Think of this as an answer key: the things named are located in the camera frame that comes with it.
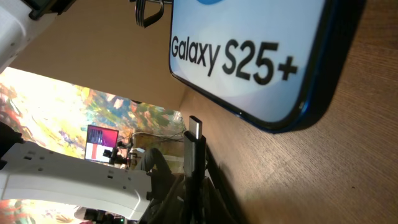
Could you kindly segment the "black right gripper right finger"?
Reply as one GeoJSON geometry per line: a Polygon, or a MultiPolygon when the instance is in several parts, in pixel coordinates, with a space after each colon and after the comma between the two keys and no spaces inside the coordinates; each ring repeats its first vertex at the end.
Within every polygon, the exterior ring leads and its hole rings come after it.
{"type": "Polygon", "coordinates": [[[206,223],[237,224],[208,177],[203,179],[203,206],[206,223]]]}

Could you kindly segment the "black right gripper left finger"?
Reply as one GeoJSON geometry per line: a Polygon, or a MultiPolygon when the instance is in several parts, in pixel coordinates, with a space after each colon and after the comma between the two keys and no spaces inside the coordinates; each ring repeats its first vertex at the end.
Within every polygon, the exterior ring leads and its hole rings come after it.
{"type": "Polygon", "coordinates": [[[168,186],[155,188],[155,195],[146,211],[148,224],[178,223],[183,209],[184,177],[173,175],[168,186]]]}

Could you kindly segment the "blue Samsung Galaxy smartphone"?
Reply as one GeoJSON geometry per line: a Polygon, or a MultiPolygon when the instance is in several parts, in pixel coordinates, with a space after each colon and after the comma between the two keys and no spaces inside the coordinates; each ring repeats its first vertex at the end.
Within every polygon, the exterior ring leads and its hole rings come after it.
{"type": "Polygon", "coordinates": [[[329,108],[366,3],[172,3],[174,78],[268,133],[309,128],[329,108]]]}

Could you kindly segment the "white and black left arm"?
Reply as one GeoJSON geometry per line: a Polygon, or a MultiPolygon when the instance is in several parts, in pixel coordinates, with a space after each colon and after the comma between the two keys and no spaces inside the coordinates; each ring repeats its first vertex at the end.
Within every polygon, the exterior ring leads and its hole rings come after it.
{"type": "MultiPolygon", "coordinates": [[[[1,1],[1,69],[43,32],[70,2],[1,1]]],[[[122,170],[25,141],[1,123],[1,200],[33,199],[104,210],[139,221],[170,182],[157,173],[122,170]]]]}

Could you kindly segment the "laptop with red screen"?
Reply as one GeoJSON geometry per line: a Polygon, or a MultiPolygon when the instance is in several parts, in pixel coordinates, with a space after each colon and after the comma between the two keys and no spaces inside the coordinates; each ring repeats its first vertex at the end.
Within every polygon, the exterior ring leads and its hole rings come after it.
{"type": "Polygon", "coordinates": [[[108,163],[109,157],[104,156],[103,153],[106,150],[112,152],[116,147],[118,136],[118,130],[88,125],[84,159],[108,163]]]}

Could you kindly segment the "brown cardboard box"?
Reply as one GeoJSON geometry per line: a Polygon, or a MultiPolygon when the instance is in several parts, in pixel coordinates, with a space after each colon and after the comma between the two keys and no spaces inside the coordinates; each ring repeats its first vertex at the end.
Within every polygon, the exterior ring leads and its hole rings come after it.
{"type": "Polygon", "coordinates": [[[78,0],[35,38],[12,68],[170,110],[186,86],[169,70],[172,8],[147,28],[129,1],[78,0]]]}

